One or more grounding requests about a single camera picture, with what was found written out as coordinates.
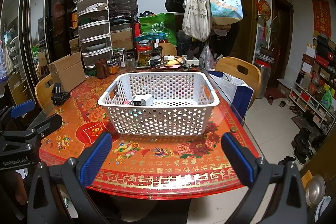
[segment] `green detergent bottle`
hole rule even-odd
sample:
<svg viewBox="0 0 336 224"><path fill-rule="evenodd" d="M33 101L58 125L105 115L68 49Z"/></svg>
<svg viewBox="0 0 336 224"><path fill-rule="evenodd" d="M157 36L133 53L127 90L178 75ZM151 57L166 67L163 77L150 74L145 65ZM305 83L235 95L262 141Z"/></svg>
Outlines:
<svg viewBox="0 0 336 224"><path fill-rule="evenodd" d="M321 103L326 109L329 109L332 101L333 101L333 96L332 96L330 90L327 90L322 97Z"/></svg>

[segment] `table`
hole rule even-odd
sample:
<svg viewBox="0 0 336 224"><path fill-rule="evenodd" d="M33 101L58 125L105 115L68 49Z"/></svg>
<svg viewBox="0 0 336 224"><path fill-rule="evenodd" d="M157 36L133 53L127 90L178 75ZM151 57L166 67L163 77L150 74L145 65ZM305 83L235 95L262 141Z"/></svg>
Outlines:
<svg viewBox="0 0 336 224"><path fill-rule="evenodd" d="M203 135L129 136L116 133L106 112L97 104L98 98L121 73L106 79L87 78L71 91L64 105L49 104L38 115L32 125L53 113L63 119L61 128L42 140L42 161L57 165L78 157L101 132L109 131L113 146L90 187L94 190L130 198L182 199L242 187L221 149L221 135L234 126L233 134L243 146L256 157L262 153L246 124L238 122L231 110L233 106L217 85L214 88L218 89L220 104L213 109Z"/></svg>

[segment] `mug handle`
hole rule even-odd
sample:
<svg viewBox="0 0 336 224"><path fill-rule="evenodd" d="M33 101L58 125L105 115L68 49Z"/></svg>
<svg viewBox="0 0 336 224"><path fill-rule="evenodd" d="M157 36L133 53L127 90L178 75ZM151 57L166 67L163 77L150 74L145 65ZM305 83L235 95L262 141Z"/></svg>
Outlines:
<svg viewBox="0 0 336 224"><path fill-rule="evenodd" d="M103 67L105 77L108 77L110 75L109 67L107 67L106 64L102 64L102 67Z"/></svg>

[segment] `brown mug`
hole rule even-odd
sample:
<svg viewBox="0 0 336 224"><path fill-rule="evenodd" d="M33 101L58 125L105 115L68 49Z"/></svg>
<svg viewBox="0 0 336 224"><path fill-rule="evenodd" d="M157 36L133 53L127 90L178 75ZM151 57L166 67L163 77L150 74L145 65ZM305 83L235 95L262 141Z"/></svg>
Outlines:
<svg viewBox="0 0 336 224"><path fill-rule="evenodd" d="M98 79L104 79L110 75L106 59L97 60L94 65L96 66Z"/></svg>

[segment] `basket rim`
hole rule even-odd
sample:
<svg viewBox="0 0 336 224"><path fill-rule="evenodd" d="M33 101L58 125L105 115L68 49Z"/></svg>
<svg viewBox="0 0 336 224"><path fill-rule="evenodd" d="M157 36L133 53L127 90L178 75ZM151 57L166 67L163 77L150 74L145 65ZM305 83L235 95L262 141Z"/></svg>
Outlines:
<svg viewBox="0 0 336 224"><path fill-rule="evenodd" d="M165 71L164 73L174 73L176 74L175 71ZM148 109L151 109L151 108L165 108L165 109L177 109L177 108L198 108L198 107L215 107L217 105L219 105L219 98L215 92L215 89L213 88L213 86L211 85L210 81L208 80L208 78L206 77L206 75L203 73L203 72L190 72L190 71L183 71L183 72L179 72L178 74L181 74L181 73L185 73L185 74L198 74L198 75L201 75L208 88L210 89L210 93L212 94L213 98L214 98L214 102L211 103L211 104L207 104L207 105L194 105L194 106L185 106L185 107L177 107L177 106L164 106L164 107L161 107L161 106L133 106L133 105L115 105L115 104L105 104L103 102L103 98L107 95L109 95L109 91L108 90L111 90L114 88L114 85L117 84L117 81L119 81L119 79L122 77L122 76L125 76L125 75L139 75L139 74L163 74L162 72L133 72L133 73L123 73L121 75L119 75L117 78L115 78L115 80L111 83L111 85L109 85L109 87L104 91L104 93L102 94L102 96L100 96L100 98L98 99L98 105L100 106L105 106L105 107L126 107L126 108L135 108L135 107L141 107L141 108L148 108Z"/></svg>

